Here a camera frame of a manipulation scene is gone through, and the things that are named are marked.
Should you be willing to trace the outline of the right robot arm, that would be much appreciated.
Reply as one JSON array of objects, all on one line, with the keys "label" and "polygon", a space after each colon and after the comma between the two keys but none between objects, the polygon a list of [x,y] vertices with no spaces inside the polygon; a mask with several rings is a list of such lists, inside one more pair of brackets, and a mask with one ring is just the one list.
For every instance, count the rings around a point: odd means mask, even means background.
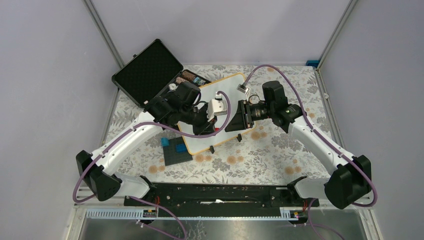
[{"label": "right robot arm", "polygon": [[336,208],[345,209],[372,191],[372,165],[366,156],[354,156],[315,127],[301,106],[288,102],[280,82],[268,81],[262,85],[262,91],[264,99],[256,104],[238,101],[225,131],[247,130],[257,121],[270,119],[321,162],[330,177],[296,180],[294,188],[286,193],[291,205],[299,206],[306,199],[316,198],[327,199]]}]

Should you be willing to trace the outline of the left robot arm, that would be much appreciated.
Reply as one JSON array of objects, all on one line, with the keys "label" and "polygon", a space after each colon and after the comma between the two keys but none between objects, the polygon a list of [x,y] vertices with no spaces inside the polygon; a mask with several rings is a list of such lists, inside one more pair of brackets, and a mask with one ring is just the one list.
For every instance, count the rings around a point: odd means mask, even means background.
[{"label": "left robot arm", "polygon": [[77,192],[82,182],[89,187],[99,201],[113,196],[136,197],[144,206],[152,204],[155,192],[143,177],[119,174],[118,168],[140,145],[163,130],[167,129],[179,135],[204,139],[216,136],[224,126],[215,127],[217,112],[231,112],[229,102],[223,106],[227,95],[218,91],[213,99],[197,108],[201,99],[201,90],[196,85],[184,81],[171,83],[168,91],[144,103],[144,110],[125,128],[120,135],[106,145],[89,153],[85,150],[76,156],[80,177],[72,193],[75,203],[83,203],[90,196],[78,199]]}]

